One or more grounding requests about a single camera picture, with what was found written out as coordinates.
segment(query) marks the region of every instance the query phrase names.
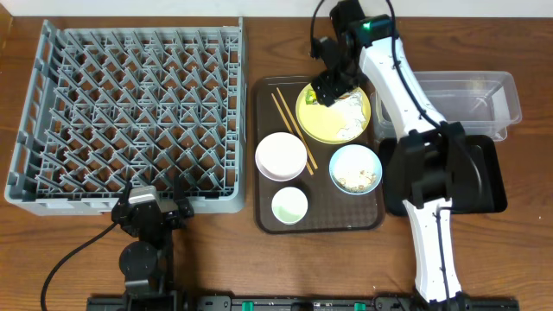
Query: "wooden table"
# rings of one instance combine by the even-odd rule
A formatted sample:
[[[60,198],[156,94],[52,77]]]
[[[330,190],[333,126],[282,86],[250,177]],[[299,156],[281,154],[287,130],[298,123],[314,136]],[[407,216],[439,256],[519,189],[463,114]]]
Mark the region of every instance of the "wooden table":
[[[59,28],[203,26],[234,18],[51,18]],[[0,180],[6,180],[41,18],[17,17],[0,65]],[[309,19],[247,18],[250,86],[265,76],[316,74],[308,57]],[[404,18],[415,70],[502,70],[517,83],[523,122],[497,144],[509,207],[455,216],[455,266],[470,295],[516,296],[523,310],[553,308],[553,20]],[[316,34],[331,35],[328,20]],[[248,114],[251,128],[251,114]],[[411,293],[415,254],[407,219],[388,216],[372,232],[271,236],[253,220],[253,149],[246,206],[197,215],[175,234],[177,282],[194,293],[373,296]],[[0,309],[38,310],[42,283],[70,250],[110,224],[110,216],[36,217],[7,203],[0,218]],[[52,310],[83,310],[91,294],[120,294],[118,257],[132,241],[115,230],[67,262],[51,283]]]

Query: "blue bowl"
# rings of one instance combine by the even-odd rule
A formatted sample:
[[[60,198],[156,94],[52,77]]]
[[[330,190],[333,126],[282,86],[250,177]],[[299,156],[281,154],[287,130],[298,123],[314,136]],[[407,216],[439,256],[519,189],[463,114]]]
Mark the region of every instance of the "blue bowl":
[[[342,188],[337,180],[334,179],[334,168],[336,167],[336,163],[338,161],[372,162],[374,169],[373,173],[376,175],[377,179],[362,193],[349,192]],[[338,189],[342,192],[353,195],[368,194],[374,190],[382,180],[382,163],[380,163],[380,159],[378,159],[378,156],[372,152],[372,150],[365,146],[351,144],[334,152],[332,158],[330,159],[330,163],[328,164],[328,172],[330,173],[330,179],[332,179],[334,185],[336,185],[336,187],[338,187]]]

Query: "plastic tray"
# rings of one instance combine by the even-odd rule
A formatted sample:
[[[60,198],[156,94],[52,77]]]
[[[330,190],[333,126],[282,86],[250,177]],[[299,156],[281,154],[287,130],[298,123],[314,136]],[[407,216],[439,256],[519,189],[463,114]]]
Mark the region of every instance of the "plastic tray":
[[[271,97],[280,100],[277,87],[283,93],[290,110],[296,115],[296,100],[310,77],[274,77],[259,80],[254,86],[254,142],[275,132],[287,132]],[[350,143],[372,147],[370,126]],[[314,140],[303,132],[309,149],[317,161],[318,169],[313,176],[307,169],[291,181],[276,182],[259,174],[255,168],[256,221],[265,232],[272,234],[299,232],[335,232],[347,230],[370,230],[377,228],[385,217],[380,186],[369,194],[350,195],[339,190],[330,178],[328,164],[332,154],[344,144],[331,145]],[[278,190],[284,187],[298,187],[308,197],[308,212],[294,225],[285,225],[272,213],[270,203]]]
[[[507,138],[506,127],[522,120],[517,87],[506,72],[418,72],[415,77],[434,107],[448,120],[460,121],[468,135]],[[371,96],[378,141],[395,137],[378,94]]]
[[[126,181],[197,213],[245,198],[245,34],[45,21],[4,196],[39,215],[110,211]]]

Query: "white bowl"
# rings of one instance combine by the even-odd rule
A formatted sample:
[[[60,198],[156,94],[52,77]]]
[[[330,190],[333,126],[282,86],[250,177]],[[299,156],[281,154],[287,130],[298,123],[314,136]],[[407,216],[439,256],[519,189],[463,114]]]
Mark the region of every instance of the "white bowl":
[[[273,197],[270,208],[280,222],[293,225],[308,212],[308,198],[296,187],[282,188]]]
[[[358,166],[362,168],[365,166],[372,166],[372,172],[376,175],[376,180],[363,192],[350,192],[343,188],[337,180],[334,179],[334,170],[339,165],[348,166],[353,170]],[[336,152],[332,155],[332,158],[330,158],[328,171],[330,173],[330,179],[332,179],[334,185],[346,194],[368,194],[378,186],[380,180],[382,179],[382,163],[380,163],[380,159],[378,159],[378,156],[372,152],[372,150],[361,145],[352,144],[336,150]]]
[[[257,169],[273,181],[289,181],[305,168],[308,152],[302,141],[289,133],[274,133],[256,149]]]

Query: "white wall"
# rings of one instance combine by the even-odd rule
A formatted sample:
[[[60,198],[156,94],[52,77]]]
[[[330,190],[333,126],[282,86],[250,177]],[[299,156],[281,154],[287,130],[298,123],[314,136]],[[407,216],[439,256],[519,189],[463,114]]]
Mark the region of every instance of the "white wall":
[[[312,16],[319,0],[0,0],[13,16]],[[337,0],[327,0],[327,16]],[[385,0],[360,0],[367,15]],[[399,16],[553,17],[551,0],[392,0]]]

